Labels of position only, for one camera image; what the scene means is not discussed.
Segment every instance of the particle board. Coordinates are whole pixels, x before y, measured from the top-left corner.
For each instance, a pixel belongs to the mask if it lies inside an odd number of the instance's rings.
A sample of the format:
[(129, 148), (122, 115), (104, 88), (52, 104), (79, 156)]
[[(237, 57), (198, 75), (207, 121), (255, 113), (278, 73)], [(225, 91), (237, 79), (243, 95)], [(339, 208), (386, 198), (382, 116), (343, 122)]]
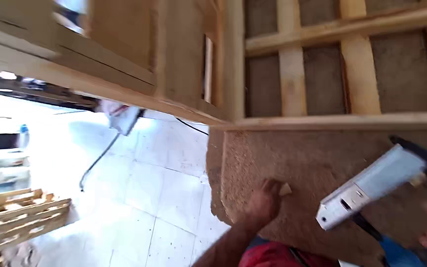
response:
[(245, 1), (245, 37), (250, 38), (278, 31), (276, 1)]
[(338, 19), (338, 0), (299, 0), (301, 25), (311, 26)]
[(278, 55), (246, 58), (246, 117), (281, 116)]
[(372, 36), (382, 113), (427, 111), (427, 35), (414, 30)]
[(339, 44), (304, 48), (308, 115), (345, 114)]
[[(228, 131), (221, 176), (226, 213), (235, 222), (262, 179), (286, 181), (292, 194), (283, 199), (279, 217), (261, 237), (358, 265), (382, 266), (382, 249), (359, 227), (345, 221), (326, 232), (315, 215), (321, 199), (392, 147), (389, 134), (427, 148), (427, 131)], [(211, 156), (208, 153), (207, 166)], [(427, 230), (426, 201), (426, 188), (406, 184), (368, 205), (363, 215), (405, 247), (415, 246)]]
[(365, 0), (367, 13), (383, 11), (387, 9), (406, 8), (418, 4), (419, 0)]

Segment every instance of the wooden slat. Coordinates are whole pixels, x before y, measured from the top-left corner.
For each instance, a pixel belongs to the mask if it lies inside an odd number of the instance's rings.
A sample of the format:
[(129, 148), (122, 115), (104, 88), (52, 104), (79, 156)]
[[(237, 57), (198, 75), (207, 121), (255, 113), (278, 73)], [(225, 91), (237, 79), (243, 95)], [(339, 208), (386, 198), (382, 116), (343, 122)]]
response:
[(47, 224), (51, 220), (56, 220), (57, 221), (62, 216), (64, 216), (64, 214), (58, 214), (58, 215), (50, 217), (50, 218), (44, 218), (44, 219), (36, 220), (33, 223), (24, 225), (22, 227), (15, 227), (15, 228), (13, 228), (13, 229), (11, 229), (9, 231), (1, 232), (0, 233), (0, 240), (13, 237), (16, 234), (21, 234), (21, 233), (29, 232), (30, 230), (32, 230), (34, 228), (41, 227), (41, 226)]
[(0, 232), (9, 231), (15, 227), (23, 226), (26, 223), (33, 222), (33, 221), (38, 220), (38, 219), (49, 218), (50, 216), (53, 216), (53, 215), (58, 214), (58, 213), (61, 213), (61, 214), (67, 213), (68, 209), (69, 209), (69, 207), (51, 209), (51, 210), (44, 211), (41, 213), (37, 213), (34, 215), (31, 214), (31, 215), (24, 217), (24, 218), (21, 218), (21, 219), (1, 223), (0, 224)]
[(151, 96), (108, 82), (96, 76), (73, 70), (46, 59), (0, 45), (0, 71), (9, 71), (25, 77), (33, 77), (59, 86), (68, 87), (77, 94), (119, 101), (126, 105), (142, 106), (166, 112), (191, 121), (205, 124), (222, 123), (217, 109), (199, 104), (199, 109), (165, 104)]
[(0, 198), (1, 197), (12, 197), (12, 196), (17, 196), (17, 195), (27, 194), (30, 192), (32, 192), (31, 188), (9, 191), (9, 192), (0, 193)]
[(13, 203), (20, 203), (20, 202), (26, 202), (28, 200), (33, 200), (33, 199), (37, 199), (40, 198), (42, 196), (42, 190), (41, 189), (37, 189), (33, 192), (32, 196), (29, 197), (22, 197), (22, 198), (17, 198), (17, 199), (12, 199), (12, 200), (7, 200), (7, 196), (1, 196), (0, 197), (0, 207), (4, 206), (4, 205), (8, 205), (8, 204), (13, 204)]
[(384, 11), (363, 18), (304, 27), (300, 32), (278, 33), (246, 40), (249, 56), (277, 51), (281, 47), (334, 42), (351, 34), (372, 35), (427, 26), (427, 4)]
[(214, 130), (427, 130), (427, 112), (383, 115), (329, 115), (306, 117), (248, 118)]
[[(364, 17), (367, 14), (365, 0), (340, 0), (340, 7), (342, 19)], [(381, 114), (375, 65), (368, 36), (356, 34), (345, 37), (341, 40), (341, 50), (351, 113)]]
[[(299, 32), (299, 0), (278, 0), (279, 33)], [(282, 116), (306, 116), (304, 58), (301, 46), (279, 50)]]
[(45, 225), (44, 229), (37, 231), (35, 233), (29, 233), (27, 235), (21, 235), (20, 237), (6, 241), (2, 244), (0, 244), (0, 251), (3, 251), (5, 248), (10, 246), (15, 246), (21, 242), (24, 242), (26, 240), (32, 239), (34, 237), (38, 237), (39, 235), (43, 235), (45, 233), (49, 233), (50, 231), (53, 231), (57, 228), (60, 228), (65, 225), (66, 216), (63, 216), (57, 221), (50, 222), (49, 224)]
[(53, 201), (53, 202), (44, 203), (44, 204), (35, 205), (35, 206), (29, 206), (29, 207), (15, 210), (15, 211), (0, 213), (0, 221), (10, 220), (22, 214), (36, 214), (48, 208), (62, 206), (69, 202), (70, 202), (70, 199), (64, 199), (64, 200)]
[(218, 45), (213, 98), (229, 120), (245, 118), (245, 20), (243, 1), (218, 0)]

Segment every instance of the wooden beam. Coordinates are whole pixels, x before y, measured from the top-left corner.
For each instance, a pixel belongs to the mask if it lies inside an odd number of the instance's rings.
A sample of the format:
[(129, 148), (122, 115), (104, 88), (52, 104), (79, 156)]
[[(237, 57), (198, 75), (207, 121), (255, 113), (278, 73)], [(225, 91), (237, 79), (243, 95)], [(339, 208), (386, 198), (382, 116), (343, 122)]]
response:
[[(301, 30), (299, 0), (278, 0), (278, 30), (288, 33)], [(279, 50), (282, 116), (306, 116), (304, 58), (301, 46)]]
[[(101, 63), (92, 60), (90, 64)], [(109, 66), (105, 67), (106, 71), (112, 69)], [(77, 71), (4, 45), (0, 45), (0, 71), (9, 71), (17, 75), (33, 77), (67, 87), (77, 94), (110, 99), (129, 106), (135, 105), (154, 109), (191, 121), (209, 125), (223, 122), (221, 119), (222, 114), (218, 109), (202, 99), (199, 99), (198, 109), (173, 103), (164, 103), (162, 100), (152, 96), (123, 87), (118, 82), (109, 82), (97, 76), (91, 76), (82, 71)]]
[[(342, 19), (367, 15), (365, 0), (341, 0)], [(368, 36), (360, 34), (341, 40), (347, 79), (346, 88), (352, 114), (381, 114), (373, 53)]]
[(243, 1), (218, 0), (217, 88), (214, 103), (230, 120), (245, 118), (245, 19)]
[(427, 130), (427, 112), (382, 115), (328, 115), (247, 118), (211, 126), (222, 131)]
[(300, 32), (278, 33), (246, 40), (248, 56), (261, 55), (286, 46), (335, 42), (352, 35), (372, 35), (427, 26), (427, 4), (387, 10), (362, 18), (304, 27)]

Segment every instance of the power tool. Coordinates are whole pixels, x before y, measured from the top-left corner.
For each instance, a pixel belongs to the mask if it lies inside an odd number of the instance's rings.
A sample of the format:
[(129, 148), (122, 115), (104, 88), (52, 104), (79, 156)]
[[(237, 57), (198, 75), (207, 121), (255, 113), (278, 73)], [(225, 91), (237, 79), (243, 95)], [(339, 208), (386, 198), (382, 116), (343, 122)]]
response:
[(377, 200), (410, 181), (420, 173), (427, 176), (427, 150), (399, 136), (391, 135), (395, 145), (368, 168), (324, 198), (317, 212), (317, 222), (329, 230), (352, 217), (374, 237), (385, 251), (384, 265), (390, 267), (427, 267), (427, 249), (405, 249), (379, 233), (360, 213), (366, 204)]

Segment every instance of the opening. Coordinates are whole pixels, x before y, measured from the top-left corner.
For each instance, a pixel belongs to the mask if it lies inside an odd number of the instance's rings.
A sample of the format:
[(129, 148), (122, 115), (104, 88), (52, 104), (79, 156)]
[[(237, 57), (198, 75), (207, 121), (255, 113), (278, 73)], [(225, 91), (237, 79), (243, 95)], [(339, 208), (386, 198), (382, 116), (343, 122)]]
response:
[(347, 209), (347, 210), (352, 210), (352, 208), (349, 206), (349, 204), (347, 204), (347, 202), (345, 202), (345, 200), (340, 200), (340, 203), (342, 204), (342, 206)]

